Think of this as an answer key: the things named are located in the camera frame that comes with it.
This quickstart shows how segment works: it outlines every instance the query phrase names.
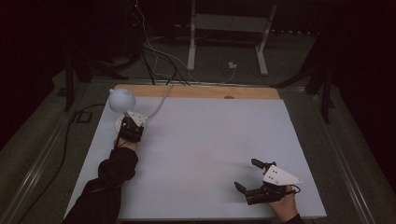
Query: power cord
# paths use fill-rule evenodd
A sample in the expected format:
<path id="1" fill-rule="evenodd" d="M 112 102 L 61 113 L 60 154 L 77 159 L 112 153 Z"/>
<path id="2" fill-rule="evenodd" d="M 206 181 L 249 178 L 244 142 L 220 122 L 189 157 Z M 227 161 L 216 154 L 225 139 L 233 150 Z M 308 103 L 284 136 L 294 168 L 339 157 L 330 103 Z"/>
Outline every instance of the power cord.
<path id="1" fill-rule="evenodd" d="M 50 186 L 52 185 L 53 181 L 56 179 L 56 177 L 58 176 L 58 174 L 61 172 L 62 167 L 64 166 L 64 161 L 66 159 L 66 151 L 67 151 L 67 139 L 68 139 L 68 135 L 69 135 L 69 131 L 70 131 L 70 127 L 72 125 L 72 123 L 75 121 L 75 119 L 78 117 L 78 115 L 81 115 L 82 113 L 85 112 L 85 110 L 94 107 L 94 106 L 104 106 L 104 105 L 89 105 L 79 111 L 76 111 L 75 114 L 73 115 L 73 118 L 70 119 L 68 125 L 67 125 L 67 129 L 66 129 L 66 135 L 65 135 L 65 140 L 64 140 L 64 151 L 63 151 L 63 155 L 62 155 L 62 160 L 61 163 L 58 167 L 58 169 L 55 172 L 55 175 L 52 177 L 52 179 L 49 181 L 49 183 L 47 184 L 46 187 L 44 187 L 44 189 L 40 192 L 40 194 L 37 196 L 37 198 L 35 198 L 35 200 L 31 203 L 31 205 L 27 208 L 27 210 L 23 213 L 23 215 L 21 216 L 21 219 L 19 220 L 19 224 L 23 222 L 23 220 L 26 218 L 27 214 L 29 214 L 29 212 L 32 210 L 32 208 L 35 206 L 35 204 L 40 200 L 40 198 L 44 195 L 44 193 L 50 188 Z"/>

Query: person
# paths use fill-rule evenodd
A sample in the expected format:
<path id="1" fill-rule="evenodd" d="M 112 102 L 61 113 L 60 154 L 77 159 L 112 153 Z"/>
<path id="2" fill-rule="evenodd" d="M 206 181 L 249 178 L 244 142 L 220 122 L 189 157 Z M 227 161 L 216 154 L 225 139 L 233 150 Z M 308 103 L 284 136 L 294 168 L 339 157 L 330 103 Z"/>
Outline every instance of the person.
<path id="1" fill-rule="evenodd" d="M 121 206 L 121 186 L 134 177 L 134 168 L 138 162 L 137 143 L 142 132 L 143 130 L 134 133 L 132 141 L 117 137 L 109 158 L 99 164 L 98 177 L 87 182 L 63 224 L 117 222 Z M 286 191 L 291 191 L 291 186 L 287 186 Z M 303 223 L 297 212 L 294 194 L 288 194 L 280 201 L 268 204 L 282 223 Z"/>

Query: white round object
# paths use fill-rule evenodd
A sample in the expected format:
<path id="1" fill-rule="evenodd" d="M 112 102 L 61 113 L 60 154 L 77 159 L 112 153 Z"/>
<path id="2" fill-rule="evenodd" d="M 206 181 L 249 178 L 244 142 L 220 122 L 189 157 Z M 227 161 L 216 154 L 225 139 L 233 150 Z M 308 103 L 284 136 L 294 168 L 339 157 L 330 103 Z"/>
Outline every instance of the white round object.
<path id="1" fill-rule="evenodd" d="M 134 108 L 136 98 L 134 98 L 134 95 L 127 89 L 111 89 L 110 95 L 108 96 L 108 104 L 114 112 L 125 113 Z"/>

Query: person's right hand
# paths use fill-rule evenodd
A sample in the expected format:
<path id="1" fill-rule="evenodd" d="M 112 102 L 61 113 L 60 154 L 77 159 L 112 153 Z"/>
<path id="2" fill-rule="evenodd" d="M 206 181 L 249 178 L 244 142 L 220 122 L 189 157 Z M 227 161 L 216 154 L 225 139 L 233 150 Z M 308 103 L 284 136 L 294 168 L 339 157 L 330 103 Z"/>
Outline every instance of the person's right hand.
<path id="1" fill-rule="evenodd" d="M 286 192 L 292 191 L 291 186 L 286 186 Z M 268 203 L 281 222 L 286 222 L 298 215 L 294 193 L 285 195 L 280 201 Z"/>

